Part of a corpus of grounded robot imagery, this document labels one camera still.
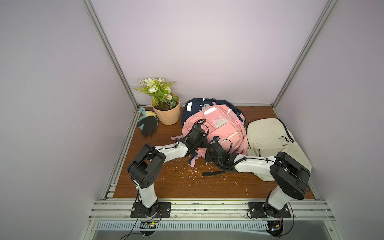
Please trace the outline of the pink backpack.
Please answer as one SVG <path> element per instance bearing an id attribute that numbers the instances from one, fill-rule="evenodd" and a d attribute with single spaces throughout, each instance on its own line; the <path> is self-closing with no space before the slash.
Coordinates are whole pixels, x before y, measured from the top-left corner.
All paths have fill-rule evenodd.
<path id="1" fill-rule="evenodd" d="M 206 119 L 207 121 L 202 125 L 202 128 L 208 133 L 208 142 L 214 136 L 218 136 L 220 144 L 224 150 L 230 153 L 238 153 L 242 155 L 247 154 L 248 139 L 244 123 L 239 120 L 235 113 L 226 105 L 213 105 L 189 117 L 182 128 L 182 135 L 172 137 L 175 141 L 184 137 L 192 128 L 193 124 L 200 120 Z M 206 148 L 198 149 L 191 158 L 191 167 L 195 166 L 196 159 L 206 157 Z"/>

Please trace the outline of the cream canvas backpack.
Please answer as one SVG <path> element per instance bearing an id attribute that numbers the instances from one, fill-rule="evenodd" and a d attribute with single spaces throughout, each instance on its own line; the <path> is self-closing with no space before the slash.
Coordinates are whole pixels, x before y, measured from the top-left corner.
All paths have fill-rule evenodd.
<path id="1" fill-rule="evenodd" d="M 247 126 L 247 139 L 248 149 L 246 156 L 271 157 L 275 156 L 278 152 L 286 152 L 312 171 L 312 165 L 308 157 L 296 142 L 293 134 L 280 119 L 261 119 L 249 123 Z M 273 181 L 272 179 L 267 179 L 265 175 L 262 175 L 259 179 L 265 182 Z"/>

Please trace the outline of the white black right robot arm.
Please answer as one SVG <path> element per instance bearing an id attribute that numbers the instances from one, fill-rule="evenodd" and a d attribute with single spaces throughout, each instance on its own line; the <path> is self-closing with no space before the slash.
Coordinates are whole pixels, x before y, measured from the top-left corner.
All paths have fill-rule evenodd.
<path id="1" fill-rule="evenodd" d="M 309 188 L 311 171 L 296 161 L 286 152 L 278 152 L 271 157 L 254 157 L 229 153 L 224 150 L 218 139 L 208 142 L 206 160 L 220 170 L 205 172 L 203 176 L 213 176 L 224 173 L 253 173 L 259 178 L 265 175 L 277 183 L 265 202 L 249 203 L 249 217 L 261 218 L 290 218 L 289 202 L 293 199 L 303 200 Z"/>

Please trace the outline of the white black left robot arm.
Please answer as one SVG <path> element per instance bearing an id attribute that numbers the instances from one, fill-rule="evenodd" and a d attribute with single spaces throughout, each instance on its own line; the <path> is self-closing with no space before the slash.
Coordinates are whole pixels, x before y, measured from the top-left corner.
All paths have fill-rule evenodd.
<path id="1" fill-rule="evenodd" d="M 171 206 L 170 202 L 159 203 L 154 183 L 165 163 L 190 156 L 208 144 L 208 131 L 202 128 L 206 121 L 206 119 L 196 121 L 191 130 L 184 137 L 176 139 L 173 144 L 157 147 L 145 144 L 134 157 L 127 168 L 138 190 L 131 218 L 153 218 L 161 214 L 162 208 Z"/>

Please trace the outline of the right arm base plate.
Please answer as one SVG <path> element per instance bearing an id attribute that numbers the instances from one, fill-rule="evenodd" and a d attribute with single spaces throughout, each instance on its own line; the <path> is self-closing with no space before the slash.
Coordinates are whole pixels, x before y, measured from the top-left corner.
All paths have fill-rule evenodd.
<path id="1" fill-rule="evenodd" d="M 250 219 L 261 219 L 261 218 L 291 218 L 290 209 L 287 204 L 281 210 L 269 206 L 267 203 L 262 202 L 248 202 L 247 216 Z"/>

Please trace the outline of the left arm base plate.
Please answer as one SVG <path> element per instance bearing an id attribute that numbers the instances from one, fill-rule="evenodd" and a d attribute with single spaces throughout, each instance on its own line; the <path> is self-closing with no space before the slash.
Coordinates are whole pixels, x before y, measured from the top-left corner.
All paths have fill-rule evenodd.
<path id="1" fill-rule="evenodd" d="M 134 203 L 131 210 L 131 218 L 170 218 L 172 209 L 171 202 L 155 202 L 150 208 L 142 203 Z"/>

